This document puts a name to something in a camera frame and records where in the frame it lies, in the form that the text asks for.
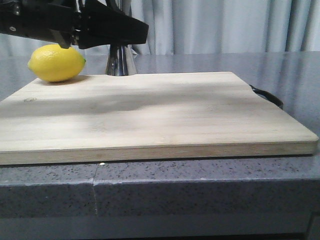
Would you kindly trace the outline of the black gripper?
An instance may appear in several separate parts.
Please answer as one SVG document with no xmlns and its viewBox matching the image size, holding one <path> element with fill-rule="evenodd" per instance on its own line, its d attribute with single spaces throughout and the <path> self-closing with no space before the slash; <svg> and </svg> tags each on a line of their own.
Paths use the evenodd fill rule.
<svg viewBox="0 0 320 240">
<path fill-rule="evenodd" d="M 125 14 L 115 0 L 2 0 L 0 33 L 59 44 L 74 42 L 80 9 L 77 45 L 89 49 L 101 45 L 139 45 L 147 41 L 149 25 Z"/>
</svg>

